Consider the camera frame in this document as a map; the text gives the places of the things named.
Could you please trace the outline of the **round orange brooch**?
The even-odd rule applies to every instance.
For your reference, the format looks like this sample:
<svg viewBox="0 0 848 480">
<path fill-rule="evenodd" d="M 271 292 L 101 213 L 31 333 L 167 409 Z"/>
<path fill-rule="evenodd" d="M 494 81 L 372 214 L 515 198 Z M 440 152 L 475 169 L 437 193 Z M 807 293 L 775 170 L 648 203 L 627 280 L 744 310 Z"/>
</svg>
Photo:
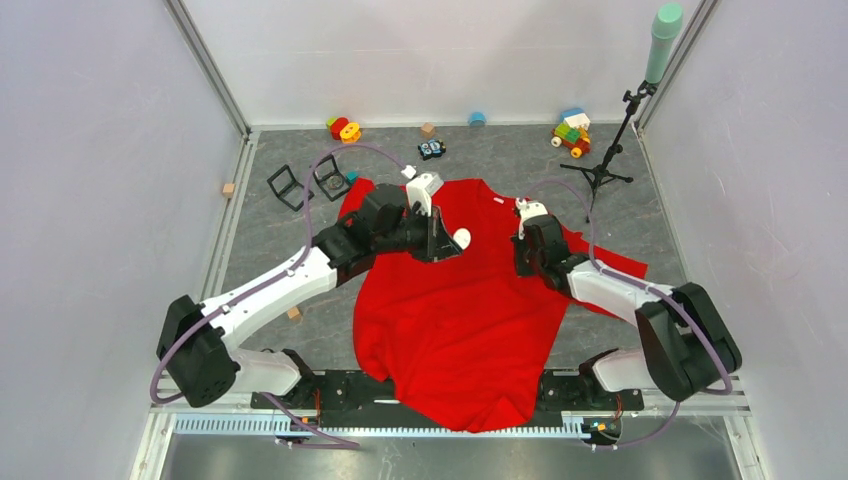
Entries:
<svg viewBox="0 0 848 480">
<path fill-rule="evenodd" d="M 461 250 L 466 250 L 471 243 L 471 233 L 466 228 L 459 228 L 453 233 L 452 239 Z"/>
</svg>

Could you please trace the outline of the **red t-shirt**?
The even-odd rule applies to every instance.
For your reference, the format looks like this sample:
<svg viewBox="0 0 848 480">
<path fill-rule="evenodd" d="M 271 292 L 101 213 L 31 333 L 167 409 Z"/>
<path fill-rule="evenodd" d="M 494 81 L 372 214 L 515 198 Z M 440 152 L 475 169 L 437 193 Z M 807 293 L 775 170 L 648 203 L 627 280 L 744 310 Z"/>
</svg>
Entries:
<svg viewBox="0 0 848 480">
<path fill-rule="evenodd" d="M 517 274 L 511 199 L 462 179 L 445 183 L 435 202 L 450 230 L 470 232 L 470 245 L 432 264 L 406 253 L 376 259 L 353 310 L 358 365 L 393 381 L 402 404 L 442 427 L 525 424 L 570 300 Z"/>
</svg>

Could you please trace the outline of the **round dark brooch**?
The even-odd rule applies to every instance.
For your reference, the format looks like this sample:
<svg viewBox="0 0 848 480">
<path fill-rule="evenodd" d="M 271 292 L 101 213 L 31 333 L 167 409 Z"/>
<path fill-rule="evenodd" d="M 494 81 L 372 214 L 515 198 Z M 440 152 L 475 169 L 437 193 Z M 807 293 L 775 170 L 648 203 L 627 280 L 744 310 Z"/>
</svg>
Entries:
<svg viewBox="0 0 848 480">
<path fill-rule="evenodd" d="M 336 190 L 340 189 L 345 185 L 344 180 L 340 176 L 333 176 L 328 180 L 328 186 L 330 189 Z"/>
</svg>

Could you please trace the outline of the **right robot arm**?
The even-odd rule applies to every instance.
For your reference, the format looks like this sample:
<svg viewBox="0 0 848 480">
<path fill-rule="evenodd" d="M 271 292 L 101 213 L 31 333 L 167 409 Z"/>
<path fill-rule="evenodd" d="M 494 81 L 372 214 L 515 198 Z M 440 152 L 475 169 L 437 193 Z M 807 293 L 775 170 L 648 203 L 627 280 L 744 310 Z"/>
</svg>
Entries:
<svg viewBox="0 0 848 480">
<path fill-rule="evenodd" d="M 584 362 L 580 400 L 602 408 L 624 390 L 655 388 L 675 402 L 697 393 L 728 395 L 741 353 L 708 292 L 646 282 L 601 262 L 592 248 L 568 246 L 551 214 L 522 217 L 512 238 L 519 276 L 536 276 L 566 298 L 598 307 L 638 332 L 636 349 L 613 349 Z"/>
</svg>

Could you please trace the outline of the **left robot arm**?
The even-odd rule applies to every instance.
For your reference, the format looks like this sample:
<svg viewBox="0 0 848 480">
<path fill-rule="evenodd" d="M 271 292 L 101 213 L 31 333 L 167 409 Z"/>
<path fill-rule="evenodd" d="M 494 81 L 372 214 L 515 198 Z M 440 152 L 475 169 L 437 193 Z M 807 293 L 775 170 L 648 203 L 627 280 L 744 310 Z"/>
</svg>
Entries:
<svg viewBox="0 0 848 480">
<path fill-rule="evenodd" d="M 277 395 L 306 405 L 313 379 L 291 355 L 250 353 L 244 341 L 270 321 L 370 270 L 381 254 L 407 253 L 422 263 L 459 256 L 468 229 L 448 230 L 424 187 L 379 184 L 361 205 L 309 239 L 292 258 L 229 292 L 196 302 L 188 295 L 167 308 L 156 348 L 151 399 L 184 399 L 193 408 L 231 390 Z"/>
</svg>

